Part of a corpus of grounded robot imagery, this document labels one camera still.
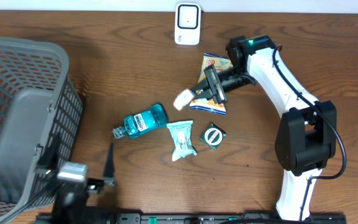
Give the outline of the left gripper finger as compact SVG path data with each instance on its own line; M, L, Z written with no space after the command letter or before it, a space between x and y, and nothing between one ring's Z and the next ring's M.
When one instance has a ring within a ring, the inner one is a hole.
M106 163L105 163L105 166L104 166L104 171L103 171L104 184L108 185L110 187L113 187L114 184L115 184L113 147L114 147L114 144L111 143L110 147L109 147L109 150L108 150L108 156L107 156Z
M58 167L58 150L61 143L61 134L52 139L51 145L44 150L43 155L37 163L38 170L56 170Z

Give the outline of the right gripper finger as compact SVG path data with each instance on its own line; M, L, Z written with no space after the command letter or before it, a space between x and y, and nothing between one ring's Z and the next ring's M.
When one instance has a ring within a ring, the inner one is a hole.
M209 93L210 87L207 78L202 79L199 81L194 87L191 88L193 93Z
M215 100L216 96L210 91L202 91L194 97L194 100L205 98L206 100Z

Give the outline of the yellow snack bag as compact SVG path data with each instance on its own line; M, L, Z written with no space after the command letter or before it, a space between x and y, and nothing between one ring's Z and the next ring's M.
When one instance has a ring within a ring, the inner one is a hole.
M210 65L214 65L217 72L222 72L232 67L232 63L227 57L205 52L203 55L203 62L201 64L200 77L197 83L205 79L205 74L203 70ZM207 100L205 98L193 100L190 103L190 109L206 111L214 114L226 115L226 109L223 104L217 104L213 100Z

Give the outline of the green square packet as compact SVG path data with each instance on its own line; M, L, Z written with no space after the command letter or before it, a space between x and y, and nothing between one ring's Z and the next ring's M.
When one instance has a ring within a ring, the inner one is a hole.
M216 151L226 137L227 133L225 131L216 126L214 123L211 123L201 135L200 141L205 143L212 150Z

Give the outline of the green wet wipes pack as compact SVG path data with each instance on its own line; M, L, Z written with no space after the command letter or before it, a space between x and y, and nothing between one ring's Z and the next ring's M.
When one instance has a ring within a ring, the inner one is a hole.
M193 154L197 155L197 151L194 149L191 143L191 130L193 120L177 121L174 123L168 123L167 128L170 131L175 148L172 154L172 161L177 161L181 158Z

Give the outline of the blue mouthwash bottle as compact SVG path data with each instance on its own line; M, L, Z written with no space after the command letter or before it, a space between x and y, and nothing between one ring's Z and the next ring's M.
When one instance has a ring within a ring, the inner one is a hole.
M113 128L111 133L115 139L125 136L136 139L155 129L164 128L167 123L167 114L163 106L157 103L141 113L127 116L123 125Z

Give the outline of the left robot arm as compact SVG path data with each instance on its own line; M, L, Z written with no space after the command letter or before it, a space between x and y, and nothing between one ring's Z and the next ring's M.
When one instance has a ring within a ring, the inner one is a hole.
M80 223L108 224L115 223L116 217L110 211L87 206L91 194L99 194L102 189L115 184L113 145L110 145L104 165L103 178L88 177L85 164L65 162L58 166L58 150L61 137L57 134L52 143L44 150L37 163L37 170L49 175L43 194L54 194L55 202L52 212L39 215L36 223Z

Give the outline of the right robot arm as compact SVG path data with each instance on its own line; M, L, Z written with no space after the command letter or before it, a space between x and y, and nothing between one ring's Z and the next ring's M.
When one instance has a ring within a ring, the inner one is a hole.
M341 143L337 110L331 101L320 102L303 88L282 62L280 50L267 35L231 39L226 53L232 67L221 72L206 67L206 78L184 92L185 103L201 98L225 103L227 92L259 84L280 117L275 153L284 175L275 209L281 220L305 222L312 219L314 185L323 179L321 173Z

